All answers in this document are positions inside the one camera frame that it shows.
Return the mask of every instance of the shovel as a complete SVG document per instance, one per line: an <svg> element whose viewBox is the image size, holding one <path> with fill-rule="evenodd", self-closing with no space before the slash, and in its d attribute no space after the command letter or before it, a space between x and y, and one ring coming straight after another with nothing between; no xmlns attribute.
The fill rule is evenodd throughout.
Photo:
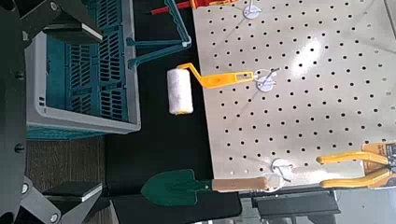
<svg viewBox="0 0 396 224"><path fill-rule="evenodd" d="M198 191L234 192L255 189L269 189L265 177L198 181L193 170L179 170L153 176L143 186L141 193L158 205L186 206L197 204Z"/></svg>

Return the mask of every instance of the pegboard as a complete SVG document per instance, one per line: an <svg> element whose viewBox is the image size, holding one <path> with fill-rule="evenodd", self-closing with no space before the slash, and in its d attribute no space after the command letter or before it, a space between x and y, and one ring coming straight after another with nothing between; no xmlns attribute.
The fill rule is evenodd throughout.
<svg viewBox="0 0 396 224"><path fill-rule="evenodd" d="M363 175L360 162L316 157L396 138L396 42L384 1L266 0L194 11L201 73L281 68L276 85L205 90L215 178L271 172L289 160L289 186Z"/></svg>

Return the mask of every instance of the floor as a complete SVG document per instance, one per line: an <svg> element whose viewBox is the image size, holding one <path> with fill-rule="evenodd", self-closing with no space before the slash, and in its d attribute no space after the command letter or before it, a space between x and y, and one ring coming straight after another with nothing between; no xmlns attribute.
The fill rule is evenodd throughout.
<svg viewBox="0 0 396 224"><path fill-rule="evenodd" d="M73 142L28 142L26 175L39 191L66 181L105 182L105 142L103 137ZM106 209L90 224L111 223Z"/></svg>

